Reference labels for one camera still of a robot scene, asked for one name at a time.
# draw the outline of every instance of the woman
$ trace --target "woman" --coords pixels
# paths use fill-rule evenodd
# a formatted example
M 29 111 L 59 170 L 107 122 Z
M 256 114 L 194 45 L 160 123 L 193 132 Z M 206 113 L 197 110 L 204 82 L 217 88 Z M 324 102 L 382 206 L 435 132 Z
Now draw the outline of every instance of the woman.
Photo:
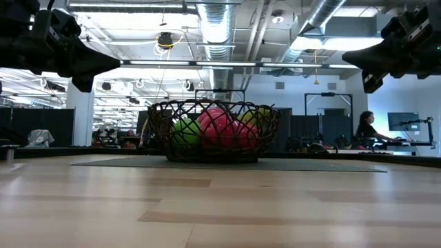
M 360 122 L 358 124 L 357 133 L 356 136 L 358 138 L 381 138 L 386 141 L 393 141 L 393 138 L 389 138 L 388 136 L 384 136 L 382 134 L 377 133 L 375 129 L 371 126 L 373 121 L 375 120 L 375 117 L 373 116 L 373 112 L 371 111 L 364 111 L 360 115 Z

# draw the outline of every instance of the gray mat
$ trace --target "gray mat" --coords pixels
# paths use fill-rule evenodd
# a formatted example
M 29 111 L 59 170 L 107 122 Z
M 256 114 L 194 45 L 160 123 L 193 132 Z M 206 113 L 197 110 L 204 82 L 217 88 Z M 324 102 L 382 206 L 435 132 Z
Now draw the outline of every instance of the gray mat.
M 164 156 L 136 156 L 88 163 L 75 163 L 76 166 L 106 167 L 146 167 L 174 169 L 244 169 L 244 170 L 279 170 L 279 171 L 319 171 L 319 172 L 385 172 L 378 169 L 339 165 L 328 161 L 311 159 L 260 158 L 258 163 L 245 164 L 198 164 L 175 163 Z

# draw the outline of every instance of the red ball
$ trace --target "red ball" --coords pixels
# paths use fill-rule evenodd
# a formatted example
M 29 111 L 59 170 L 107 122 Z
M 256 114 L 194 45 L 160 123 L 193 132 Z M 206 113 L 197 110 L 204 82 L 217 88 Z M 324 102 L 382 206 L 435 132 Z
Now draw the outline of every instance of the red ball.
M 216 123 L 219 118 L 222 118 L 221 116 L 225 115 L 223 113 L 213 113 L 209 116 L 206 116 L 205 119 L 201 122 L 202 132 L 205 132 L 208 127 L 213 126 L 213 123 Z
M 257 127 L 239 124 L 238 126 L 238 143 L 242 149 L 254 149 L 258 145 L 259 130 Z
M 212 114 L 212 117 L 216 119 L 214 120 L 214 125 L 209 118 L 203 121 L 201 125 L 203 126 L 202 143 L 205 146 L 232 146 L 237 130 L 237 123 L 233 122 L 232 118 L 226 114 L 217 114 L 216 117 L 214 116 L 215 114 Z
M 198 116 L 198 118 L 196 120 L 199 123 L 202 123 L 208 117 L 208 115 L 212 115 L 212 114 L 215 114 L 215 113 L 221 113 L 222 114 L 222 113 L 224 113 L 224 111 L 221 108 L 219 108 L 219 107 L 212 107 L 212 108 L 209 108 L 208 110 L 204 110 L 202 112 L 202 114 L 200 114 Z

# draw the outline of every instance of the white pillar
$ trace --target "white pillar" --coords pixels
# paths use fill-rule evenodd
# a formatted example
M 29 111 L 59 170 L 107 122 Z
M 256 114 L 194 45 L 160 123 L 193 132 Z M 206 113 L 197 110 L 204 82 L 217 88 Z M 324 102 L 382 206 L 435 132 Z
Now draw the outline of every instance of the white pillar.
M 95 86 L 90 93 L 80 92 L 72 82 L 68 86 L 66 108 L 75 109 L 73 145 L 90 146 L 94 121 Z

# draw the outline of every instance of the woven basket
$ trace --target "woven basket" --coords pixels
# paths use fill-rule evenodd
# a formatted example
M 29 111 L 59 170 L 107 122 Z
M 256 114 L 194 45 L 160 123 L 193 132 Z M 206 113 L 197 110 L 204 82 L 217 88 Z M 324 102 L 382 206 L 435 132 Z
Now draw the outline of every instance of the woven basket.
M 249 163 L 273 141 L 279 120 L 270 106 L 203 99 L 154 104 L 148 124 L 171 161 Z

